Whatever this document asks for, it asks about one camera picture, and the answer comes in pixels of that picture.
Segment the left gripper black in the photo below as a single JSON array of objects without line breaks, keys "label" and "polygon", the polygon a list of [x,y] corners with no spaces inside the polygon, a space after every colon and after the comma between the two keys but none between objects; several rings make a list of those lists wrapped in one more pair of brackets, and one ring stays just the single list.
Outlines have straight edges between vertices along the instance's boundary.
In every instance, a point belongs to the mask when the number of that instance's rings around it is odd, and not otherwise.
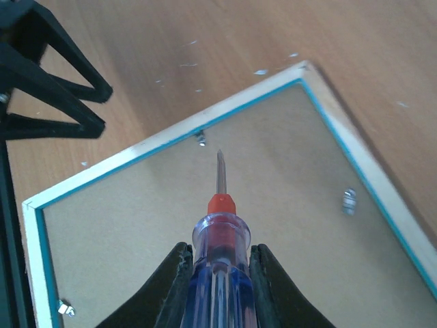
[{"label": "left gripper black", "polygon": [[[89,84],[48,74],[40,67],[46,44],[56,50]],[[74,123],[8,113],[18,89],[60,110]],[[113,88],[84,56],[53,13],[35,1],[1,4],[1,139],[97,139],[104,121],[80,100],[105,103]]]}]

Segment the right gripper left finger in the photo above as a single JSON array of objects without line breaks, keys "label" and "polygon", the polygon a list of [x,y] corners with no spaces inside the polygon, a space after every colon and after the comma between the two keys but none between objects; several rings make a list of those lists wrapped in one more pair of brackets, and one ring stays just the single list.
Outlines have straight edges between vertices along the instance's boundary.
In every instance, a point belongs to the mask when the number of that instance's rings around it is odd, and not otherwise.
[{"label": "right gripper left finger", "polygon": [[192,273],[192,246],[179,242],[144,285],[98,326],[179,327]]}]

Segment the red blue screwdriver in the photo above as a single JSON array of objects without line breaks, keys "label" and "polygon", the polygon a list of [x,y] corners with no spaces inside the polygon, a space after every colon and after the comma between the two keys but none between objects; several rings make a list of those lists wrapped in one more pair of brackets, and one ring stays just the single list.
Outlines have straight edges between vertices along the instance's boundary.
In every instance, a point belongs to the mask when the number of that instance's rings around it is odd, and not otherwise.
[{"label": "red blue screwdriver", "polygon": [[194,227],[195,259],[181,327],[256,327],[247,251],[248,225],[227,192],[225,159],[217,153],[216,193]]}]

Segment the blue picture frame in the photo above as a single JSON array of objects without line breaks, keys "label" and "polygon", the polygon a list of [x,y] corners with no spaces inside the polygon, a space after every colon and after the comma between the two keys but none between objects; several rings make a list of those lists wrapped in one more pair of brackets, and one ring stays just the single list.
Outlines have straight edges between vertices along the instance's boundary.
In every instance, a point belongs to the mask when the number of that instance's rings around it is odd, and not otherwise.
[{"label": "blue picture frame", "polygon": [[204,147],[207,144],[207,129],[294,85],[301,86],[307,93],[344,157],[436,301],[436,250],[321,74],[310,62],[302,61],[24,201],[27,267],[37,326],[63,327],[60,323],[62,317],[72,318],[76,315],[71,303],[59,298],[57,294],[44,219],[46,207],[186,139],[193,138],[199,146]]}]

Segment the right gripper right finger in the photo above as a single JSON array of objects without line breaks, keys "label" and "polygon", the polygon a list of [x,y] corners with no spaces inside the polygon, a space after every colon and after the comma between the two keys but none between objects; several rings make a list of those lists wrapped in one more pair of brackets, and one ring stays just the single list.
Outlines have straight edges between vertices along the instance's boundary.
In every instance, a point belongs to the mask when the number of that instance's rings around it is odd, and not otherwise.
[{"label": "right gripper right finger", "polygon": [[265,244],[251,247],[250,277],[258,327],[333,327],[301,293]]}]

